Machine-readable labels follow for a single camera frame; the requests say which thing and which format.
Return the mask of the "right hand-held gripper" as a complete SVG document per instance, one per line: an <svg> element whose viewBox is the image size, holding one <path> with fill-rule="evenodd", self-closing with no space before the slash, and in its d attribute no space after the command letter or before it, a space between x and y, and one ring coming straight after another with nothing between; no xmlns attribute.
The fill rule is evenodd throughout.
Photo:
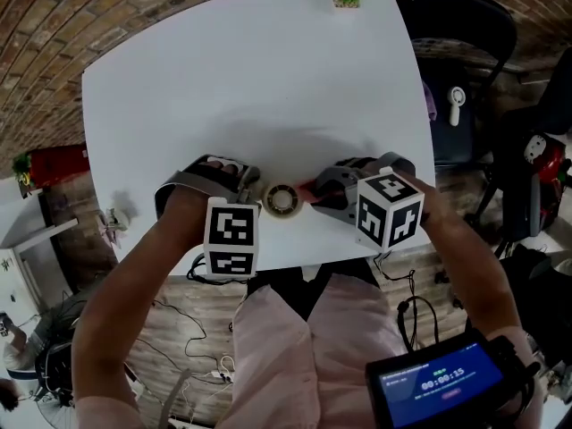
<svg viewBox="0 0 572 429"><path fill-rule="evenodd" d="M315 189L348 188L348 200L323 198L311 206L320 214L354 224L358 244L386 253L416 236L423 212L425 194L403 178L403 172L414 175L415 166L393 152L375 160L374 173L359 179L356 168L331 165L315 178Z"/></svg>

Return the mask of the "pink cloth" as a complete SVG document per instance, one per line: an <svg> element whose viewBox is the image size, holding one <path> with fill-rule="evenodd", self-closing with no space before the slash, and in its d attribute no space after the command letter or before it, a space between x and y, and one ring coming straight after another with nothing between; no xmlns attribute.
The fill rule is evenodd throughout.
<svg viewBox="0 0 572 429"><path fill-rule="evenodd" d="M334 195L334 191L326 187L319 188L316 179L308 180L294 186L299 197L309 205L323 203Z"/></svg>

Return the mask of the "person's right forearm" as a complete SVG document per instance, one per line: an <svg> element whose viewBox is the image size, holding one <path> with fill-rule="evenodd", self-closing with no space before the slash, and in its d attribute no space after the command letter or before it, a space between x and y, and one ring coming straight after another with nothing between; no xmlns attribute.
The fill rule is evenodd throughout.
<svg viewBox="0 0 572 429"><path fill-rule="evenodd" d="M471 324L489 340L506 337L524 365L532 364L532 350L499 259L436 188L417 178L412 183L425 194L422 227Z"/></svg>

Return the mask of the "person's left forearm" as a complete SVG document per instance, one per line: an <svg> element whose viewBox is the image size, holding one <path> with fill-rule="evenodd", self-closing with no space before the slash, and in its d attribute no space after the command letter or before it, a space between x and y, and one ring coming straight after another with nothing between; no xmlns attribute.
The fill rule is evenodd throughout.
<svg viewBox="0 0 572 429"><path fill-rule="evenodd" d="M136 406L124 362L167 276L203 243L206 210L205 194L175 189L161 217L90 297L71 347L76 403L97 397Z"/></svg>

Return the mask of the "person's right hand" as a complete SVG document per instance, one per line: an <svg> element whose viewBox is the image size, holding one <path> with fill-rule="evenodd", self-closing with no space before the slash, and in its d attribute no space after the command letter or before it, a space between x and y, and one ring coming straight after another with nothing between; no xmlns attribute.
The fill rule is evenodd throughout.
<svg viewBox="0 0 572 429"><path fill-rule="evenodd" d="M353 157L344 162L346 166L352 169L366 172L378 172L375 168L375 163L376 159L373 157Z"/></svg>

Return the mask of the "person's left hand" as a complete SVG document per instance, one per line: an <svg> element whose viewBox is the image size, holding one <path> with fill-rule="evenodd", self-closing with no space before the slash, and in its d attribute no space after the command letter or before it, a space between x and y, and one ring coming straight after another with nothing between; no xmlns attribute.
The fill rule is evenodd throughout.
<svg viewBox="0 0 572 429"><path fill-rule="evenodd" d="M243 169L243 166L237 163L236 161L230 161L224 159L207 160L205 162L205 165L214 167L217 170L221 170L223 172L228 172L228 173L239 173Z"/></svg>

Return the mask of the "pink potted plant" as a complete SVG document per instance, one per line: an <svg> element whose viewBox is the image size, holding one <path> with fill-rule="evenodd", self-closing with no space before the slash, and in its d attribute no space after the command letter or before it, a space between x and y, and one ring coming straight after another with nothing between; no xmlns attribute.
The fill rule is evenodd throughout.
<svg viewBox="0 0 572 429"><path fill-rule="evenodd" d="M125 235L130 226L130 219L122 210L115 207L108 208L105 212L104 226L109 242L118 248L120 238Z"/></svg>

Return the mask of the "purple cloth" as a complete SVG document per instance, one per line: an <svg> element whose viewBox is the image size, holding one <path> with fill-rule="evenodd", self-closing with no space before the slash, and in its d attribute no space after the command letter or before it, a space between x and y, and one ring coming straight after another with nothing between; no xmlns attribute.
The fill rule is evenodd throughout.
<svg viewBox="0 0 572 429"><path fill-rule="evenodd" d="M431 122L435 122L438 116L438 112L433 98L433 93L424 80L422 80L422 86L425 95L425 104L426 104L428 118Z"/></svg>

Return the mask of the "person's pink clothing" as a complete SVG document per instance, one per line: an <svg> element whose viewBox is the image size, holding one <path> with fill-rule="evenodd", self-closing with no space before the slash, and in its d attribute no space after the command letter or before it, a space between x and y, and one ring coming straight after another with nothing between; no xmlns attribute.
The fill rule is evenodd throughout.
<svg viewBox="0 0 572 429"><path fill-rule="evenodd" d="M405 353L361 260L252 282L233 320L232 403L218 429L374 429L366 364ZM146 429L136 406L76 403L79 429Z"/></svg>

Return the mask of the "white power strip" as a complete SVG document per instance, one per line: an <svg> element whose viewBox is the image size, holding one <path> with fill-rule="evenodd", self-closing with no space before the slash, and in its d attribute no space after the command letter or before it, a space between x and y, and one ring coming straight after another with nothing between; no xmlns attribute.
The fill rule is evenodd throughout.
<svg viewBox="0 0 572 429"><path fill-rule="evenodd" d="M234 383L234 374L235 374L235 362L234 358L229 355L222 356L216 364L214 370L210 372L216 379L220 379L225 383L232 384Z"/></svg>

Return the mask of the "red box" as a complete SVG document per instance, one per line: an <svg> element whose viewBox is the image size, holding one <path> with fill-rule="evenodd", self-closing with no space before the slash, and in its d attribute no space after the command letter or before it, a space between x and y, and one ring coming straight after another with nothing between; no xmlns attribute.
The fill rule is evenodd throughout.
<svg viewBox="0 0 572 429"><path fill-rule="evenodd" d="M35 149L29 152L29 157L31 181L40 189L52 187L90 170L85 143Z"/></svg>

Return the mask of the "red white toy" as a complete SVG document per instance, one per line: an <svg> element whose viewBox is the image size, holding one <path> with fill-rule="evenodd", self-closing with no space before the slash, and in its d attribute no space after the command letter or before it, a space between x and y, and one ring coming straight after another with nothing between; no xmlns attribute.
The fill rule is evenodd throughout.
<svg viewBox="0 0 572 429"><path fill-rule="evenodd" d="M566 146L543 133L535 133L524 150L525 160L538 176L540 188L541 228L548 227L558 215L571 162Z"/></svg>

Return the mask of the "green yellow plant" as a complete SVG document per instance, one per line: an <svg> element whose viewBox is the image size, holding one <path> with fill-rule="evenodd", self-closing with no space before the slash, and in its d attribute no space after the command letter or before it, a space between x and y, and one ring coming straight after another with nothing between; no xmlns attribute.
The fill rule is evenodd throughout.
<svg viewBox="0 0 572 429"><path fill-rule="evenodd" d="M18 182L21 195L23 198L27 197L30 188L33 186L31 179L31 156L28 153L22 153L13 159L13 174L15 180Z"/></svg>

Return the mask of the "black tablet blue screen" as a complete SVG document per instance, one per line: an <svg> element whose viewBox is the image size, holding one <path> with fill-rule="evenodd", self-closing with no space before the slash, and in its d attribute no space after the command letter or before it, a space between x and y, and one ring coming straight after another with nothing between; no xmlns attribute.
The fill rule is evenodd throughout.
<svg viewBox="0 0 572 429"><path fill-rule="evenodd" d="M366 365L377 429L474 429L511 402L519 378L478 332Z"/></svg>

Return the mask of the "black office chair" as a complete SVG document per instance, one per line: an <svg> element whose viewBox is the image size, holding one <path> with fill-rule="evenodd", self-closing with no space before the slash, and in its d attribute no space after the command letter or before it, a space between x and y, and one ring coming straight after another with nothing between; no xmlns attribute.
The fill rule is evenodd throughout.
<svg viewBox="0 0 572 429"><path fill-rule="evenodd" d="M500 244L495 256L500 257L516 242L537 236L541 228L540 188L532 165L524 158L526 144L535 133L557 139L572 130L572 47L556 65L551 79L537 105L506 112L500 120L493 141L492 161L477 167L484 173L487 187L478 208L465 216L475 230L480 229L481 216L497 191L502 192ZM568 169L572 168L572 159ZM572 189L568 173L565 188Z"/></svg>

